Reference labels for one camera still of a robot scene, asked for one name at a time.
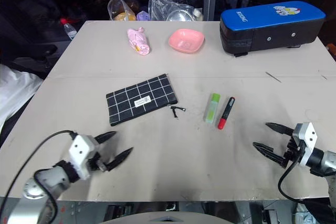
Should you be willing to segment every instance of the green highlighter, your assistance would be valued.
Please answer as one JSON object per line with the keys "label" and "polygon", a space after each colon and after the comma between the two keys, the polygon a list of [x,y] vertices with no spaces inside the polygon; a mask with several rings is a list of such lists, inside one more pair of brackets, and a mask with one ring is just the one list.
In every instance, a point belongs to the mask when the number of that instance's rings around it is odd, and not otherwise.
{"label": "green highlighter", "polygon": [[212,94],[211,101],[210,101],[209,107],[208,107],[208,111],[206,112],[205,122],[207,122],[207,123],[213,123],[214,122],[220,98],[221,98],[220,94],[216,94],[216,93]]}

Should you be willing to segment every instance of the white cloth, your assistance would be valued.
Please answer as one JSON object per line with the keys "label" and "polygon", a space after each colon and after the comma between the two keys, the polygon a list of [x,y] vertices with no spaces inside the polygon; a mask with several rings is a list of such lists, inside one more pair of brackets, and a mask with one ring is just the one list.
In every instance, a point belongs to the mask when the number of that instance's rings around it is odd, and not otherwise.
{"label": "white cloth", "polygon": [[41,83],[42,79],[32,73],[0,64],[0,132],[5,121],[35,94]]}

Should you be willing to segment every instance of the pink bowl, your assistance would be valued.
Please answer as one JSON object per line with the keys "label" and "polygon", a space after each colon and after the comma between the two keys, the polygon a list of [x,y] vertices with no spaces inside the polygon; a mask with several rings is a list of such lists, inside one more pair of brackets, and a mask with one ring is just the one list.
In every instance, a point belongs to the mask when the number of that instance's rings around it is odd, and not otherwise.
{"label": "pink bowl", "polygon": [[189,54],[199,50],[204,41],[204,35],[200,31],[191,29],[179,29],[169,38],[169,45],[177,51]]}

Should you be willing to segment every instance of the tabletop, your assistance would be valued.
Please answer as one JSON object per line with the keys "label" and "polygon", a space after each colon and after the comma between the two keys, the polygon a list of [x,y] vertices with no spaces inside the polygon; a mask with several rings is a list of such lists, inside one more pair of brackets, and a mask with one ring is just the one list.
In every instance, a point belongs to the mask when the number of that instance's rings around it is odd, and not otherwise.
{"label": "tabletop", "polygon": [[[144,27],[151,52],[138,55],[127,29]],[[205,35],[199,52],[184,54],[168,45],[179,28]],[[161,108],[111,127],[106,94],[167,73],[178,98],[175,119]],[[70,129],[99,135],[118,131],[103,151],[111,157],[134,147],[111,172],[96,171],[61,196],[64,200],[179,201],[282,198],[277,182],[284,169],[262,156],[252,142],[283,154],[289,141],[264,125],[295,127],[310,121],[316,147],[336,151],[336,63],[317,38],[300,48],[250,52],[235,58],[219,37],[219,22],[88,21],[43,82],[0,149],[0,195],[33,149],[48,135]],[[236,102],[225,128],[204,122],[211,93],[221,94],[217,115],[229,97]],[[20,175],[12,197],[41,168],[68,159],[70,137],[45,144]],[[293,197],[324,197],[327,183],[306,167],[283,182]]]}

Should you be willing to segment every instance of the metal bowl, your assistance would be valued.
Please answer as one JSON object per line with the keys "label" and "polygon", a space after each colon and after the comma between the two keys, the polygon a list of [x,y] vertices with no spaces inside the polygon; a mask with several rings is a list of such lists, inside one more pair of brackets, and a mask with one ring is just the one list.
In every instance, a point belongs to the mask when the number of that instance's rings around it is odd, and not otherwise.
{"label": "metal bowl", "polygon": [[169,13],[166,21],[194,21],[194,18],[189,12],[178,9]]}

